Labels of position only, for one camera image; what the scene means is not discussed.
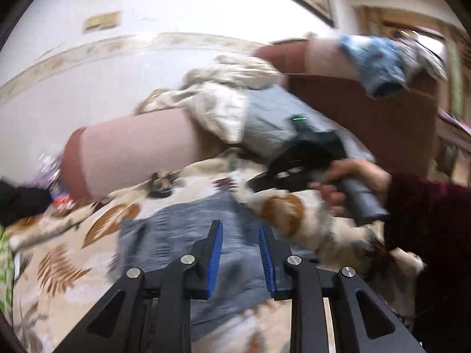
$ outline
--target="green patterned fabric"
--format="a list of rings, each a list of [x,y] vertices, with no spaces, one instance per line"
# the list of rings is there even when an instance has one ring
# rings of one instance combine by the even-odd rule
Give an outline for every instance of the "green patterned fabric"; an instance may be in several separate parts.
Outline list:
[[[4,235],[5,228],[0,225],[0,311],[12,324],[13,278],[15,268],[13,254]]]

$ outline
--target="silver bolt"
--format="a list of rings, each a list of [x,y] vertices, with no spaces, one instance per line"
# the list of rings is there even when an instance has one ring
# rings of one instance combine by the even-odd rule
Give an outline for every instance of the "silver bolt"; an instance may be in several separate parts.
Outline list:
[[[292,254],[288,258],[288,263],[291,264],[291,265],[299,265],[299,264],[301,264],[301,258],[299,256],[296,256],[295,254]]]
[[[192,254],[184,254],[181,258],[180,261],[183,264],[192,264],[195,261],[195,257]]]
[[[128,271],[126,272],[126,275],[130,277],[131,279],[135,279],[136,277],[139,277],[141,274],[141,270],[139,268],[129,268]]]
[[[356,273],[355,270],[350,267],[342,268],[341,272],[342,272],[342,275],[344,275],[345,277],[353,277],[355,276],[355,273]]]

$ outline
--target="black object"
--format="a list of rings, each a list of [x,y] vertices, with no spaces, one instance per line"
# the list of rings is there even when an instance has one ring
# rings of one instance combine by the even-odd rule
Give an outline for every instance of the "black object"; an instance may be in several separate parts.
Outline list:
[[[290,353],[423,353],[388,306],[352,268],[324,271],[315,262],[293,256],[289,246],[260,225],[258,240],[267,289],[275,300],[293,299]],[[327,332],[328,298],[334,341]]]
[[[323,172],[335,159],[347,158],[342,141],[335,131],[315,133],[302,116],[292,120],[298,134],[278,153],[268,171],[248,181],[255,192],[277,187],[289,192],[302,191],[312,181],[322,181]],[[385,221],[389,217],[376,196],[357,179],[347,176],[335,182],[345,194],[347,216],[356,225]]]
[[[24,217],[42,214],[52,199],[47,189],[14,187],[0,180],[0,225],[4,227]]]
[[[222,223],[214,220],[206,239],[165,268],[146,273],[129,269],[54,352],[190,353],[190,298],[211,296],[222,239]]]

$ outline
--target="brown sofa side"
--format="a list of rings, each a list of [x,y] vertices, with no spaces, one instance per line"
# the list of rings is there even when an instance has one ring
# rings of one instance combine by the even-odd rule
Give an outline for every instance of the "brown sofa side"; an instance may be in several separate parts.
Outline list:
[[[287,88],[292,94],[353,132],[385,170],[426,177],[435,139],[438,83],[422,73],[410,90],[374,100],[366,95],[349,66],[343,64],[348,60],[337,53],[331,39],[325,40],[326,46],[322,46],[322,39],[313,41],[317,41],[314,52],[313,44],[306,41],[282,44],[283,49],[266,46],[255,55],[287,73]],[[315,72],[324,75],[310,75],[316,56],[324,67],[317,67]],[[304,68],[300,66],[301,57],[307,65]],[[335,61],[337,68],[329,60]],[[296,66],[295,70],[290,69],[291,65]]]

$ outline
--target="dark velvet sleeve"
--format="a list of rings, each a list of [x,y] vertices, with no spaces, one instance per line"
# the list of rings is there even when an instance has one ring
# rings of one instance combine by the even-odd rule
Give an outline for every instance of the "dark velvet sleeve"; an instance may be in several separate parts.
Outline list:
[[[471,189],[393,174],[386,208],[388,249],[413,252],[435,269],[470,271]]]

